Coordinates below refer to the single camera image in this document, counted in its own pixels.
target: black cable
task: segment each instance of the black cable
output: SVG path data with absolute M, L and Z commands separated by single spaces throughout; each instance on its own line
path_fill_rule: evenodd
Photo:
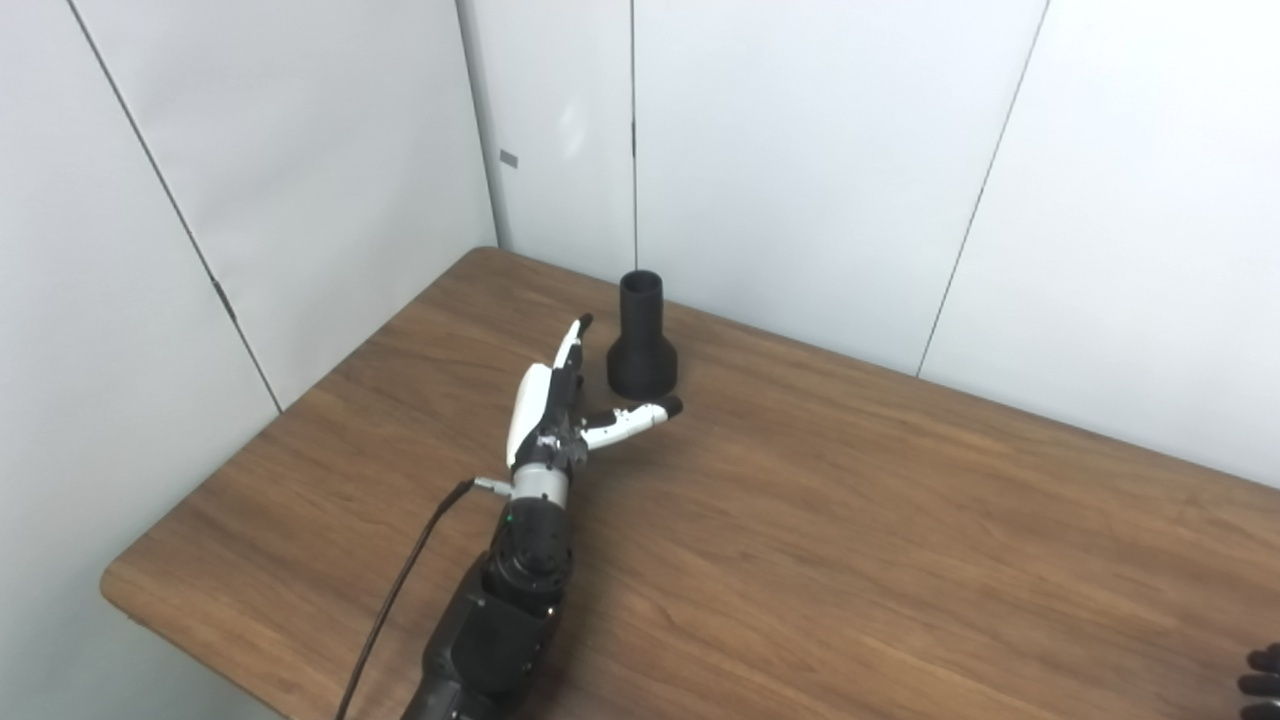
M 404 579 L 408 578 L 410 570 L 413 569 L 413 564 L 417 562 L 417 556 L 422 553 L 422 548 L 426 547 L 426 538 L 430 537 L 431 529 L 435 528 L 435 523 L 439 521 L 440 516 L 444 515 L 453 503 L 458 501 L 460 497 L 471 489 L 475 484 L 475 478 L 470 480 L 462 480 L 458 487 L 453 488 L 449 495 L 444 496 L 440 505 L 435 507 L 435 512 L 431 514 L 431 519 L 426 521 L 422 528 L 422 534 L 417 537 L 417 542 L 413 543 L 413 550 L 410 551 L 408 557 L 404 560 L 404 566 L 401 568 L 399 575 L 392 583 L 392 589 L 387 592 L 387 600 L 383 601 L 381 610 L 378 611 L 378 616 L 374 618 L 374 626 L 369 630 L 369 638 L 365 639 L 365 647 L 360 651 L 360 657 L 356 659 L 356 666 L 351 670 L 351 679 L 347 680 L 347 692 L 342 693 L 342 702 L 338 703 L 338 711 L 334 714 L 333 720 L 344 720 L 347 717 L 347 706 L 351 705 L 351 698 L 356 694 L 356 684 L 360 683 L 360 674 L 365 671 L 365 662 L 369 661 L 369 652 L 374 650 L 374 641 L 378 639 L 378 633 L 383 629 L 383 623 L 387 621 L 387 615 L 392 610 L 392 603 L 396 602 L 396 596 L 399 594 L 401 587 L 404 585 Z

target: wooden table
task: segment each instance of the wooden table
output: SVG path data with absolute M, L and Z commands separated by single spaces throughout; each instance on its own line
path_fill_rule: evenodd
M 138 539 L 102 593 L 287 717 L 332 716 L 442 495 L 502 477 L 525 368 L 616 290 L 467 255 Z M 675 421 L 570 496 L 526 719 L 1228 720 L 1280 639 L 1280 492 L 680 306 Z M 500 498 L 433 536 L 352 717 L 398 719 Z

